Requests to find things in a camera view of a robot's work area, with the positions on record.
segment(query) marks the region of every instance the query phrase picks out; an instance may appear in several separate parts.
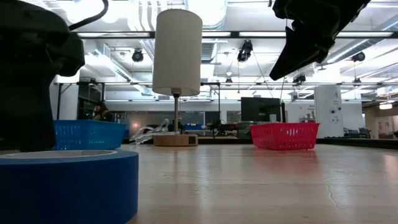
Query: computer monitor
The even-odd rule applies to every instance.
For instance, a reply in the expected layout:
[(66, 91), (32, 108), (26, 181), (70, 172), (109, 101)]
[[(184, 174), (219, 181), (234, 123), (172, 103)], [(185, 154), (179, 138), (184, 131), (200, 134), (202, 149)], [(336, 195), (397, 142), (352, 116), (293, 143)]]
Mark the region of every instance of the computer monitor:
[(280, 99), (242, 97), (241, 112), (242, 121), (270, 122), (269, 115), (276, 114), (277, 121), (280, 122)]

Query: ceiling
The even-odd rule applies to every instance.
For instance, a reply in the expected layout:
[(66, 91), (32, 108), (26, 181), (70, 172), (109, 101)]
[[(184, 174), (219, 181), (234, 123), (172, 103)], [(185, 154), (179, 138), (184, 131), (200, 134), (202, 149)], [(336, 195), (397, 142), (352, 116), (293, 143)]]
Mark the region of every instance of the ceiling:
[[(87, 5), (78, 7), (73, 1), (56, 0), (25, 0), (38, 6), (46, 7), (59, 16), (63, 17), (67, 23), (71, 24), (88, 13), (95, 14), (100, 12), (102, 4), (100, 0), (82, 0)], [(218, 26), (204, 23), (204, 29), (215, 27), (216, 30), (261, 30), (261, 31), (283, 31), (285, 26), (290, 26), (291, 21), (284, 21), (275, 17), (274, 12), (269, 8), (268, 1), (255, 0), (201, 0), (201, 4), (194, 4), (195, 0), (129, 0), (129, 1), (111, 1), (107, 13), (107, 22), (100, 19), (87, 26), (78, 29), (78, 32), (107, 32), (107, 31), (140, 31), (154, 30), (154, 19), (156, 15), (164, 9), (179, 8), (185, 9), (185, 3), (189, 3), (189, 10), (197, 12), (203, 21), (219, 22)], [(345, 31), (382, 31), (386, 30), (387, 25), (396, 22), (394, 26), (389, 27), (389, 31), (398, 31), (398, 0), (373, 0), (369, 6), (362, 10), (359, 17), (350, 23)], [(254, 53), (245, 63), (238, 66), (236, 57), (237, 51), (242, 46), (243, 39), (220, 39), (221, 43), (214, 45), (213, 65), (202, 65), (201, 77), (208, 82), (225, 82), (227, 72), (231, 72), (231, 78), (234, 83), (237, 82), (272, 82), (268, 74), (274, 63), (279, 57), (285, 45), (285, 39), (252, 39)], [(357, 43), (364, 42), (362, 39), (337, 39), (335, 46), (330, 50), (330, 55), (340, 54), (349, 47)], [(130, 77), (134, 82), (152, 81), (152, 59), (150, 57), (151, 48), (153, 50), (153, 40), (139, 39), (90, 39), (84, 40), (86, 56), (86, 65), (81, 71), (81, 77), (95, 78), (99, 82), (124, 82), (125, 79), (116, 75), (114, 68), (110, 68), (108, 63), (111, 61), (99, 60), (93, 55), (95, 50), (107, 55), (112, 61), (116, 62), (118, 67)], [(104, 51), (106, 45), (110, 53)], [(142, 62), (133, 62), (131, 59), (134, 49), (142, 49), (144, 60)], [(362, 82), (383, 82), (394, 81), (398, 78), (398, 67), (395, 63), (398, 56), (398, 39), (386, 39), (374, 45), (368, 45), (363, 50), (366, 59), (363, 62), (355, 64), (352, 61), (342, 60), (337, 63), (325, 65), (326, 70), (318, 71), (319, 65), (310, 65), (287, 76), (287, 81), (292, 82), (295, 75), (304, 73), (307, 82), (352, 82), (356, 74), (361, 77)], [(281, 86), (272, 87), (271, 91), (279, 91)], [(366, 86), (357, 88), (354, 92), (359, 94), (359, 98), (375, 97), (376, 89), (379, 86)], [(231, 85), (224, 86), (221, 97), (234, 98), (236, 90), (239, 89), (240, 95), (260, 94), (268, 96), (270, 91), (264, 85)], [(353, 90), (353, 86), (343, 88), (343, 92)], [(203, 92), (210, 93), (211, 88), (204, 88)], [(282, 95), (311, 95), (313, 86), (285, 86)], [(109, 86), (107, 91), (138, 91), (134, 86)], [(205, 97), (213, 97), (211, 94), (203, 94)]]

